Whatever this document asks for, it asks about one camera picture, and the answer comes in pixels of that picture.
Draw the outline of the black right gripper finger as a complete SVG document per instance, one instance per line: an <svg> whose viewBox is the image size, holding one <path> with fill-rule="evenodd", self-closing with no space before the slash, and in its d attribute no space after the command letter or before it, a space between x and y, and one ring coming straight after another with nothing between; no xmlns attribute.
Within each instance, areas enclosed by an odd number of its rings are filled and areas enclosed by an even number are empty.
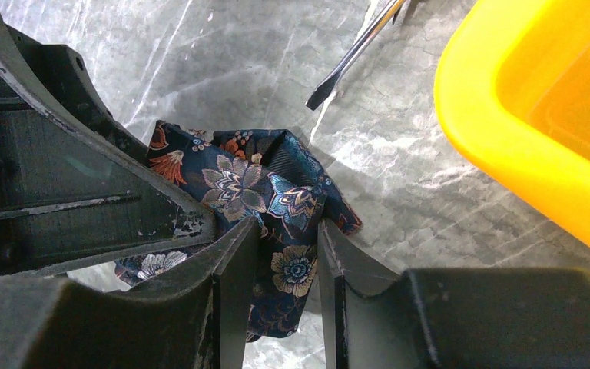
<svg viewBox="0 0 590 369"><path fill-rule="evenodd" d="M148 147L114 119L79 53L68 45L42 44L11 26L8 31L30 69L71 115L126 155L145 162Z"/></svg>
<svg viewBox="0 0 590 369"><path fill-rule="evenodd" d="M0 275L205 244L214 217L69 113L0 14Z"/></svg>

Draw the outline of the navy floral necktie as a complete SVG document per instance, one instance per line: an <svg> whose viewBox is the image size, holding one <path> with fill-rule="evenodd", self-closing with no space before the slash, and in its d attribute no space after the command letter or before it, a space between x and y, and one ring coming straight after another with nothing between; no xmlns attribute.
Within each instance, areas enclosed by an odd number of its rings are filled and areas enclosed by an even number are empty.
<svg viewBox="0 0 590 369"><path fill-rule="evenodd" d="M361 227L339 188L287 129L203 131L155 125L147 166L208 208L218 235L246 218L260 229L247 342L297 332L317 273L317 228Z"/></svg>

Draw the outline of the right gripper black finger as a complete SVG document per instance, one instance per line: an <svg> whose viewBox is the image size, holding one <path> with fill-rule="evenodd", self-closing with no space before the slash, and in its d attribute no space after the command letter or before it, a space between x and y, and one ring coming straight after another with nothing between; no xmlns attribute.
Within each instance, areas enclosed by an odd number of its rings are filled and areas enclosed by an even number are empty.
<svg viewBox="0 0 590 369"><path fill-rule="evenodd" d="M0 278L0 368L239 368L260 230L236 224L126 292Z"/></svg>
<svg viewBox="0 0 590 369"><path fill-rule="evenodd" d="M590 368L590 274L570 268L395 273L318 227L329 368Z"/></svg>

